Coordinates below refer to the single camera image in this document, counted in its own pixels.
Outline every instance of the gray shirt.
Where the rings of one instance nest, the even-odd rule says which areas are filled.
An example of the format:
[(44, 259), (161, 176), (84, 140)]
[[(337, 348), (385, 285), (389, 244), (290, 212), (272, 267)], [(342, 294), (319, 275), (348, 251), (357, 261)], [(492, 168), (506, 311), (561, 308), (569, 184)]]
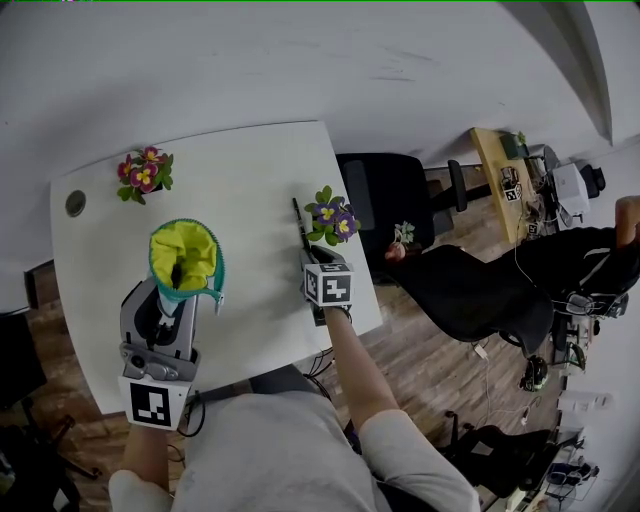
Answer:
[(120, 470), (109, 481), (114, 512), (389, 512), (372, 472), (439, 512), (480, 511), (476, 491), (402, 411), (367, 420), (360, 457), (331, 403), (312, 393), (242, 395), (206, 407), (201, 432), (187, 440), (175, 498)]

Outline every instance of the office chair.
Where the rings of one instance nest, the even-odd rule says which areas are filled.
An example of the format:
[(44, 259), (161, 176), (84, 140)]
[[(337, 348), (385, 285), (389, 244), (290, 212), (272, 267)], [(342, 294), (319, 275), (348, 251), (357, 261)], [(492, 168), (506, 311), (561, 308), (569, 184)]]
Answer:
[(572, 438), (560, 444), (549, 442), (550, 430), (507, 435), (494, 425), (475, 429), (465, 424), (467, 432), (458, 439), (458, 415), (453, 418), (451, 444), (440, 452), (460, 471), (471, 485), (482, 485), (499, 498), (516, 489), (532, 491), (546, 476), (558, 452), (576, 444)]
[(65, 418), (59, 433), (51, 437), (35, 422), (31, 414), (32, 405), (30, 398), (22, 401), (28, 426), (0, 428), (0, 454), (15, 474), (11, 487), (0, 496), (0, 509), (54, 510), (54, 499), (62, 492), (68, 501), (63, 510), (77, 511), (80, 494), (66, 471), (73, 471), (90, 480), (96, 480), (101, 472), (97, 468), (87, 471), (58, 454), (58, 444), (74, 425), (70, 416)]
[(520, 273), (501, 272), (458, 247), (436, 247), (385, 271), (433, 323), (459, 341), (498, 333), (528, 357), (551, 329), (553, 304), (544, 291)]
[(452, 186), (431, 197), (420, 160), (392, 153), (337, 155), (349, 199), (357, 212), (360, 240), (371, 270), (384, 266), (384, 253), (393, 242), (396, 224), (415, 226), (414, 242), (423, 249), (434, 241), (434, 214), (451, 207), (467, 209), (460, 164), (449, 160)]

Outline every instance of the black strap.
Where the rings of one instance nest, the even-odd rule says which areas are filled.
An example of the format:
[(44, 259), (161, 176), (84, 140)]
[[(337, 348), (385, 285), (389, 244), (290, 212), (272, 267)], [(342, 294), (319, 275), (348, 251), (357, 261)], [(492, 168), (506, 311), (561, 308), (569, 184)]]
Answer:
[(377, 484), (378, 489), (384, 494), (393, 512), (438, 512), (427, 502), (416, 498), (413, 494), (384, 482), (377, 482)]

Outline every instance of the white sleeve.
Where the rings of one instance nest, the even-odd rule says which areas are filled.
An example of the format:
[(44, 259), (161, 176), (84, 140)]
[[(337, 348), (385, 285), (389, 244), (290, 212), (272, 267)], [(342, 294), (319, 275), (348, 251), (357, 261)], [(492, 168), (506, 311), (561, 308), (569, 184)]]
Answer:
[(169, 512), (173, 505), (168, 492), (126, 469), (111, 475), (109, 497), (113, 512)]
[(438, 512), (480, 512), (478, 493), (399, 410), (369, 418), (358, 434), (369, 468)]

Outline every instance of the white device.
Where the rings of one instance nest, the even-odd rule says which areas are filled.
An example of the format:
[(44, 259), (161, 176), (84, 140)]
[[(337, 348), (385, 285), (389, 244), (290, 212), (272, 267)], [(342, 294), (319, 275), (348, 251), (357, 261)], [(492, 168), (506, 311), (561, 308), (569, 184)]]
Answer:
[(588, 213), (589, 195), (587, 185), (575, 164), (563, 165), (553, 171), (558, 202), (572, 217)]
[(152, 277), (136, 285), (120, 308), (120, 394), (130, 423), (176, 430), (200, 355), (193, 347), (198, 297), (171, 315)]

